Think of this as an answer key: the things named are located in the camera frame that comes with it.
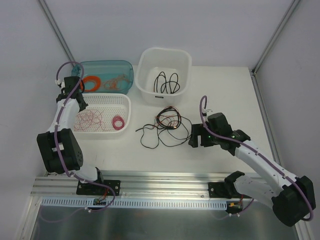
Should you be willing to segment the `right aluminium frame post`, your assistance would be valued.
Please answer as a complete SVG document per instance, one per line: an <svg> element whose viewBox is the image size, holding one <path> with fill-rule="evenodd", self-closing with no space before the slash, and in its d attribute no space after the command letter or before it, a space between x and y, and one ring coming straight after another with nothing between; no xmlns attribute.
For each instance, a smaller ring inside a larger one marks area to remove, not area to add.
<svg viewBox="0 0 320 240"><path fill-rule="evenodd" d="M277 40L279 39L280 35L284 31L285 27L287 26L288 22L298 9L299 5L302 3L302 0L292 0L289 7L285 11L283 17L281 18L280 22L278 23L277 27L275 28L271 38L267 42L267 45L265 46L264 50L262 51L262 54L260 55L257 63L254 65L252 69L252 74L256 76L259 69L267 59L268 55L271 53L273 47L275 46Z"/></svg>

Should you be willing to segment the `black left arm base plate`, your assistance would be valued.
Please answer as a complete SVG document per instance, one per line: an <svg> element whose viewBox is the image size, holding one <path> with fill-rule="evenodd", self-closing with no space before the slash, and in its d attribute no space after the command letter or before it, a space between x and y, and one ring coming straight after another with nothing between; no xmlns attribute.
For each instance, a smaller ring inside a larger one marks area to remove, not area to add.
<svg viewBox="0 0 320 240"><path fill-rule="evenodd" d="M107 179L107 180L104 180L102 184L110 187L114 191L115 196L119 196L120 189L121 189L121 181L120 180ZM80 181L78 181L76 195L79 195L79 196L103 196L106 191L107 191L107 196L113 196L113 193L110 189L107 189L105 187L98 186L95 184L81 183Z"/></svg>

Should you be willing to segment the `aluminium frame post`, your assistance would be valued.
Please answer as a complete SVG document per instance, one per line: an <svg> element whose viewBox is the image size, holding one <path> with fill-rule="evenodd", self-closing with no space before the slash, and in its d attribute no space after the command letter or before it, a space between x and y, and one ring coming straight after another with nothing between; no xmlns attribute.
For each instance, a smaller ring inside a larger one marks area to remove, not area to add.
<svg viewBox="0 0 320 240"><path fill-rule="evenodd" d="M39 4L42 12L44 13L45 18L47 19L55 37L57 38L65 56L67 57L67 59L69 61L75 62L76 60L75 60L75 58L74 58L66 40L65 40L65 37L64 37L62 31L60 30L60 27L59 27L54 15L53 15L51 9L50 9L47 1L46 0L37 0L36 2Z"/></svg>
<svg viewBox="0 0 320 240"><path fill-rule="evenodd" d="M267 42L267 45L265 46L264 50L262 51L262 54L260 55L257 63L254 65L252 69L252 74L256 76L259 69L267 59L268 55L271 53L273 47L275 46L277 40L279 39L280 35L284 31L285 27L287 26L288 22L298 9L299 5L302 3L302 0L292 0L289 7L285 11L283 17L281 18L280 22L278 23L277 27L275 28L271 38Z"/></svg>

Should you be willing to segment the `teal transparent plastic bin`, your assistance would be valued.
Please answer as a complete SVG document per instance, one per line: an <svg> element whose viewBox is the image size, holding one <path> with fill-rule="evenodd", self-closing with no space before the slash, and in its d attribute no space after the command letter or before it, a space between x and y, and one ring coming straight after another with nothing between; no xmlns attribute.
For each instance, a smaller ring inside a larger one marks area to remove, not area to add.
<svg viewBox="0 0 320 240"><path fill-rule="evenodd" d="M82 66L75 65L72 76L83 75L80 84L86 94L115 93L128 94L134 83L134 69L125 60L83 61Z"/></svg>

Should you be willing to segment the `white deep plastic tub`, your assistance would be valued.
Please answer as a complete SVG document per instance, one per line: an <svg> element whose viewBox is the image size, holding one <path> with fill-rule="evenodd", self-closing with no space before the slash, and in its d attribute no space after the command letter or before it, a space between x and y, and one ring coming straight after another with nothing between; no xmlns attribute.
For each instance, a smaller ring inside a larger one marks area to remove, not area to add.
<svg viewBox="0 0 320 240"><path fill-rule="evenodd" d="M181 49L151 47L140 57L135 85L149 105L177 105L191 82L192 57Z"/></svg>

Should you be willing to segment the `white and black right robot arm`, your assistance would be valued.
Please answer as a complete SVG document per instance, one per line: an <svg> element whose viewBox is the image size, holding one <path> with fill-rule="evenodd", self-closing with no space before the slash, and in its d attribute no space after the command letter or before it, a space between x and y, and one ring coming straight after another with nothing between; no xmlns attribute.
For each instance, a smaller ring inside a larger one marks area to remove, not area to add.
<svg viewBox="0 0 320 240"><path fill-rule="evenodd" d="M264 156L246 133L232 130L223 113L202 109L200 119L200 124L192 125L190 146L220 146L250 166L265 181L255 181L236 171L224 180L224 191L229 197L240 194L257 200L272 209L288 227L313 219L316 201L313 183L308 177L298 177Z"/></svg>

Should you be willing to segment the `left aluminium frame post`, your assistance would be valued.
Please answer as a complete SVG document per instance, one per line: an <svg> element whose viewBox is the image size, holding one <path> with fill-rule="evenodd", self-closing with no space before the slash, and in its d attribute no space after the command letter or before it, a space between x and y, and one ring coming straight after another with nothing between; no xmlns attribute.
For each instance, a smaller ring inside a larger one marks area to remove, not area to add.
<svg viewBox="0 0 320 240"><path fill-rule="evenodd" d="M65 40L65 37L64 37L62 31L60 30L60 27L59 27L54 15L53 15L51 9L50 9L47 1L46 0L37 0L36 2L39 4L42 12L44 13L45 18L47 19L55 37L57 38L65 56L67 57L67 59L69 61L75 62L76 60L75 60L75 58L74 58L66 40Z"/></svg>

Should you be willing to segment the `white perforated plastic basket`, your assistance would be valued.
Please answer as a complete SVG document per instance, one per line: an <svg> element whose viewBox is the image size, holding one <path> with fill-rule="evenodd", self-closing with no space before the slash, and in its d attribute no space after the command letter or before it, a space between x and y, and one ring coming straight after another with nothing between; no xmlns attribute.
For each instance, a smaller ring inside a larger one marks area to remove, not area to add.
<svg viewBox="0 0 320 240"><path fill-rule="evenodd" d="M131 119L131 100L120 93L86 93L88 104L74 123L74 135L81 140L111 140L120 137Z"/></svg>

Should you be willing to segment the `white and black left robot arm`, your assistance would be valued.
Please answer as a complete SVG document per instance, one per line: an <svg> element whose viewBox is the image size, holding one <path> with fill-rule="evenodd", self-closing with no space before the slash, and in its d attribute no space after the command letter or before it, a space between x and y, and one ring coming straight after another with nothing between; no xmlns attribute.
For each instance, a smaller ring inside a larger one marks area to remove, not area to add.
<svg viewBox="0 0 320 240"><path fill-rule="evenodd" d="M80 145L73 133L77 114L86 109L78 76L65 77L58 85L61 93L56 98L57 111L48 130L36 137L44 167L48 173L75 177L95 195L105 189L101 171L85 164Z"/></svg>

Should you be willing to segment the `aluminium mounting rail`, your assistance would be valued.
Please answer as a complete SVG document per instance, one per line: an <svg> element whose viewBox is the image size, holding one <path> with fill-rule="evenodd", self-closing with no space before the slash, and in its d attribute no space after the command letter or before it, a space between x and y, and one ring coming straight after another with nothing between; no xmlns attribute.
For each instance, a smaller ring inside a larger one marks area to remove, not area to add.
<svg viewBox="0 0 320 240"><path fill-rule="evenodd" d="M106 180L119 180L119 196L130 199L207 200L209 182L223 182L229 173L179 173L103 170ZM35 178L31 196L76 197L78 180L49 174Z"/></svg>

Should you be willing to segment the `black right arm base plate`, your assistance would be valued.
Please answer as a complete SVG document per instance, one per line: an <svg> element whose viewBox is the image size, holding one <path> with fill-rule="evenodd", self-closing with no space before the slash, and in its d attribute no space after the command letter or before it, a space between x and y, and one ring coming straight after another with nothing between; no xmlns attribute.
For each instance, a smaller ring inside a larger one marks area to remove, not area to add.
<svg viewBox="0 0 320 240"><path fill-rule="evenodd" d="M226 182L209 182L207 185L210 198L231 199L233 197L232 188Z"/></svg>

